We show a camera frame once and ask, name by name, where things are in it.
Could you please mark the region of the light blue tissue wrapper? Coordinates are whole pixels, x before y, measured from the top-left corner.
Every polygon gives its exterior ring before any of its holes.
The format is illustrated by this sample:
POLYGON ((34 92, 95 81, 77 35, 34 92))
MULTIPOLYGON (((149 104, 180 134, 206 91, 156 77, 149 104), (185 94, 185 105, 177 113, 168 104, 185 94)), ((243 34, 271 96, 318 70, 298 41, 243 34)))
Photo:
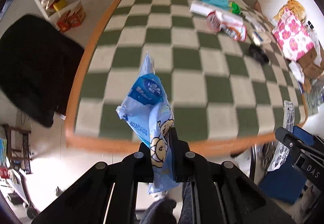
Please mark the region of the light blue tissue wrapper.
POLYGON ((138 78, 116 112, 150 150, 154 178, 149 184, 148 193, 165 192, 177 187, 173 178, 173 153, 170 147, 174 115, 149 54, 144 57, 138 78))

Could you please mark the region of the green checkered table mat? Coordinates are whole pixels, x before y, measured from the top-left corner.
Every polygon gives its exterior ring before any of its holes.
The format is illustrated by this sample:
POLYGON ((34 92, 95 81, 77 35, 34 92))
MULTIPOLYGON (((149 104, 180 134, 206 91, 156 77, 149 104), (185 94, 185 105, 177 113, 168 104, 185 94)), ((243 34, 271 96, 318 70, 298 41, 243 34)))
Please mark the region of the green checkered table mat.
POLYGON ((117 106, 136 81, 146 54, 173 110, 179 138, 220 140, 268 133, 283 123, 283 103, 305 120, 298 84, 276 43, 270 62, 249 55, 250 40, 212 33, 193 0, 121 0, 101 33, 83 80, 75 133, 129 140, 117 106))

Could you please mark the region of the black crumpled item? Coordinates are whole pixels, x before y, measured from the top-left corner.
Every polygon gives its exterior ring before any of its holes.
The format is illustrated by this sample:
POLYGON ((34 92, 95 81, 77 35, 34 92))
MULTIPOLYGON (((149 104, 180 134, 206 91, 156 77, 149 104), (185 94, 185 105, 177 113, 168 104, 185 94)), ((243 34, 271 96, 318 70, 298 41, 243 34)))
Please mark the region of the black crumpled item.
POLYGON ((249 55, 254 58, 261 65, 269 64, 269 58, 266 56, 265 52, 255 44, 250 44, 249 46, 249 55))

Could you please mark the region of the pink flower tissue pack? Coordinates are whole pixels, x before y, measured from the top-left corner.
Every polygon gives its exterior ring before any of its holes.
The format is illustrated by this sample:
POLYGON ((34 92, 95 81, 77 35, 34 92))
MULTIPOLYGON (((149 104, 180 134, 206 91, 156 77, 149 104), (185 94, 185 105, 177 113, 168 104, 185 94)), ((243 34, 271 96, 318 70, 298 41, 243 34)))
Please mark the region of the pink flower tissue pack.
POLYGON ((289 9, 283 11, 277 26, 272 30, 272 35, 284 57, 290 61, 298 61, 314 48, 306 28, 289 9))

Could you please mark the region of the white red plastic bag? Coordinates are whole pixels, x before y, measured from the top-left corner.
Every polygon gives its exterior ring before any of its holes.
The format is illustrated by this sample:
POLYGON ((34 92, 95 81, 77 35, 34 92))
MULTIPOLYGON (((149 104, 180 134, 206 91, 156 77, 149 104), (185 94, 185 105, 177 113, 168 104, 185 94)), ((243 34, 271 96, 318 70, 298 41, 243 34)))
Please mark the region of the white red plastic bag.
POLYGON ((235 41, 245 41, 247 29, 240 17, 235 17, 232 13, 212 11, 207 16, 207 25, 214 32, 223 31, 235 41))

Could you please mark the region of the cyan plastic bag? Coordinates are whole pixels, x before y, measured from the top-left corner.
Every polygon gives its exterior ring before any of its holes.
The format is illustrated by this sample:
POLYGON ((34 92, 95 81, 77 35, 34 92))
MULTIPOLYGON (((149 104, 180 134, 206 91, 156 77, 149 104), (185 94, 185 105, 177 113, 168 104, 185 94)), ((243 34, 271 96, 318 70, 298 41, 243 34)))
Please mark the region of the cyan plastic bag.
POLYGON ((231 9, 230 3, 228 0, 201 0, 209 5, 220 7, 223 10, 229 11, 231 9))

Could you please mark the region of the red cardboard box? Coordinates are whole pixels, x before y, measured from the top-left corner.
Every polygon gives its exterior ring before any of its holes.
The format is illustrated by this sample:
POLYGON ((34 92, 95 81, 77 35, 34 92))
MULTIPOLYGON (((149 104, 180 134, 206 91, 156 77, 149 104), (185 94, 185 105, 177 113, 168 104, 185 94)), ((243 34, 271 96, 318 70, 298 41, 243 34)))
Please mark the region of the red cardboard box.
POLYGON ((85 19, 86 13, 82 2, 78 2, 72 10, 64 12, 56 22, 59 31, 64 33, 71 28, 79 27, 85 19))

